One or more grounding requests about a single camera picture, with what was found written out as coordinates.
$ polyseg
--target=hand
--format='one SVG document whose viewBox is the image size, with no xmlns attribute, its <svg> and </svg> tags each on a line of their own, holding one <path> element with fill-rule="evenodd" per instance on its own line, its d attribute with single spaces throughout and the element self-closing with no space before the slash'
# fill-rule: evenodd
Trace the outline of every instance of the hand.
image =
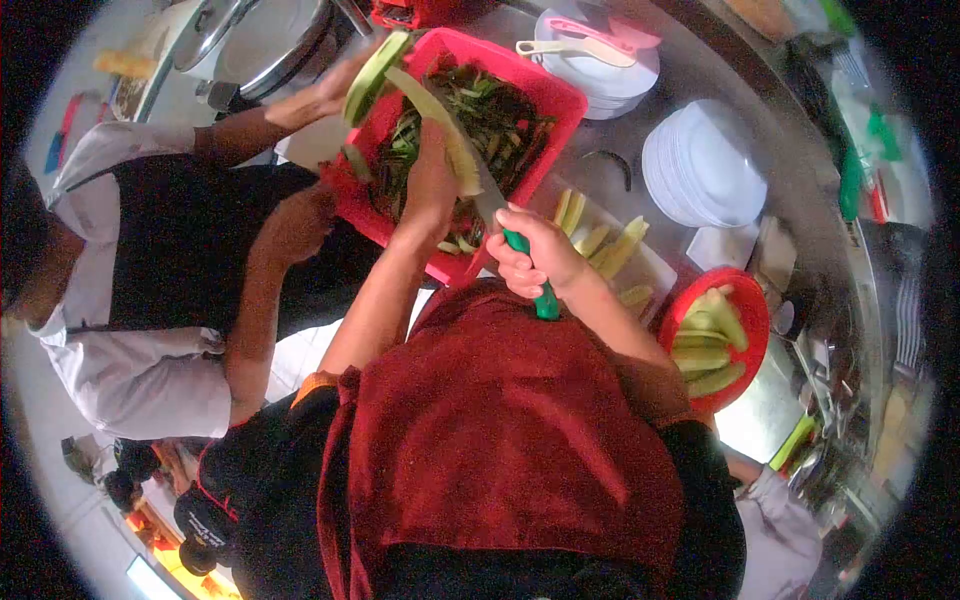
<svg viewBox="0 0 960 600">
<path fill-rule="evenodd" d="M 433 119 L 420 126 L 420 155 L 407 177 L 407 203 L 393 240 L 436 250 L 450 232 L 457 179 L 446 160 L 445 132 Z"/>
<path fill-rule="evenodd" d="M 184 495 L 190 491 L 190 480 L 181 476 L 174 475 L 174 493 L 176 495 Z"/>
<path fill-rule="evenodd" d="M 313 256 L 330 233 L 332 193 L 318 182 L 280 201 L 253 242 L 251 255 L 282 268 Z"/>
<path fill-rule="evenodd" d="M 518 296 L 539 297 L 543 293 L 541 286 L 549 279 L 557 298 L 562 299 L 576 282 L 590 273 L 589 263 L 573 248 L 564 232 L 538 214 L 510 204 L 509 210 L 496 211 L 496 220 L 504 228 L 522 233 L 530 240 L 529 256 L 512 249 L 503 233 L 487 240 L 487 250 L 500 262 L 497 271 Z"/>
<path fill-rule="evenodd" d="M 351 56 L 343 57 L 326 70 L 318 84 L 311 87 L 311 91 L 316 94 L 317 101 L 320 103 L 319 108 L 322 114 L 337 114 L 343 110 L 350 85 L 353 84 L 357 73 L 367 63 L 367 60 L 380 48 L 383 39 L 384 36 L 377 36 L 367 42 L 367 45 L 360 51 Z"/>
</svg>

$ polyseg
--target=pot lid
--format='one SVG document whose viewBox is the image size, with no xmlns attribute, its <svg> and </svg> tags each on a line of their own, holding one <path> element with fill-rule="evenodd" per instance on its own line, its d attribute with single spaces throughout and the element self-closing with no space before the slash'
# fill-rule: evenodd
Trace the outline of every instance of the pot lid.
<svg viewBox="0 0 960 600">
<path fill-rule="evenodd" d="M 206 58 L 230 26 L 257 0 L 204 0 L 187 22 L 173 51 L 174 68 L 189 71 Z"/>
<path fill-rule="evenodd" d="M 241 94 L 250 96 L 254 88 L 300 68 L 326 35 L 331 15 L 327 0 L 253 3 L 230 28 L 214 77 L 239 84 Z"/>
</svg>

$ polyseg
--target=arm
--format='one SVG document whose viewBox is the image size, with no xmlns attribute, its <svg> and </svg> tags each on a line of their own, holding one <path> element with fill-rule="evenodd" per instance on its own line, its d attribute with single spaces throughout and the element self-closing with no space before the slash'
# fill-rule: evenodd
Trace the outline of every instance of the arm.
<svg viewBox="0 0 960 600">
<path fill-rule="evenodd" d="M 726 444 L 723 446 L 724 458 L 727 459 L 727 468 L 734 479 L 738 479 L 745 486 L 752 486 L 763 473 L 763 465 L 750 458 L 746 454 L 741 454 Z"/>
<path fill-rule="evenodd" d="M 453 218 L 456 180 L 445 159 L 443 129 L 424 119 L 420 156 L 407 179 L 407 203 L 387 250 L 340 325 L 318 371 L 338 375 L 401 344 L 423 269 Z"/>
<path fill-rule="evenodd" d="M 317 253 L 332 217 L 333 198 L 318 183 L 278 204 L 253 242 L 240 307 L 224 352 L 231 425 L 249 419 L 263 405 L 283 279 L 291 266 Z"/>
<path fill-rule="evenodd" d="M 511 290 L 536 298 L 549 278 L 557 298 L 610 349 L 624 393 L 640 415 L 669 422 L 689 412 L 683 378 L 670 356 L 640 325 L 607 282 L 597 274 L 564 233 L 540 216 L 511 205 L 500 210 L 504 228 L 530 240 L 530 256 L 512 250 L 503 235 L 487 248 L 500 261 L 499 273 Z"/>
<path fill-rule="evenodd" d="M 160 463 L 170 469 L 170 474 L 174 478 L 174 492 L 177 495 L 186 493 L 190 489 L 190 478 L 183 468 L 183 462 L 180 460 L 180 454 L 170 440 L 157 440 L 151 444 Z"/>
<path fill-rule="evenodd" d="M 353 79 L 379 43 L 366 46 L 327 70 L 318 84 L 302 89 L 275 104 L 233 114 L 196 129 L 194 154 L 232 167 L 272 148 L 278 141 L 307 125 L 340 112 Z"/>
</svg>

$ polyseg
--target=spoon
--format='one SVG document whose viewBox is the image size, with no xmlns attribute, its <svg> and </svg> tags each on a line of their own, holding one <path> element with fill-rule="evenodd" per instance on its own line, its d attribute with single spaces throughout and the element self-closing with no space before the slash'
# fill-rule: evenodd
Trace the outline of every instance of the spoon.
<svg viewBox="0 0 960 600">
<path fill-rule="evenodd" d="M 592 37 L 584 39 L 558 39 L 555 41 L 519 41 L 516 43 L 516 53 L 522 57 L 534 54 L 552 54 L 571 52 L 586 54 L 601 60 L 606 64 L 626 68 L 636 63 L 635 57 L 628 57 Z"/>
</svg>

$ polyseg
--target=hair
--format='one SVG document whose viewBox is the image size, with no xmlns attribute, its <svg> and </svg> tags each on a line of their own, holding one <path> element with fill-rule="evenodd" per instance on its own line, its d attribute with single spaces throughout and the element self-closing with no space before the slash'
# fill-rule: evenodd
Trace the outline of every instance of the hair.
<svg viewBox="0 0 960 600">
<path fill-rule="evenodd" d="M 36 268 L 50 230 L 50 213 L 36 180 L 20 156 L 3 180 L 3 305 L 9 306 Z"/>
<path fill-rule="evenodd" d="M 160 468 L 160 459 L 149 442 L 124 441 L 120 456 L 117 457 L 117 468 L 127 473 L 134 482 L 143 483 Z"/>
<path fill-rule="evenodd" d="M 130 476 L 122 470 L 114 470 L 104 477 L 104 489 L 121 513 L 133 512 L 133 493 L 136 485 Z"/>
<path fill-rule="evenodd" d="M 180 545 L 180 562 L 191 575 L 203 577 L 217 567 L 217 556 L 188 535 Z"/>
</svg>

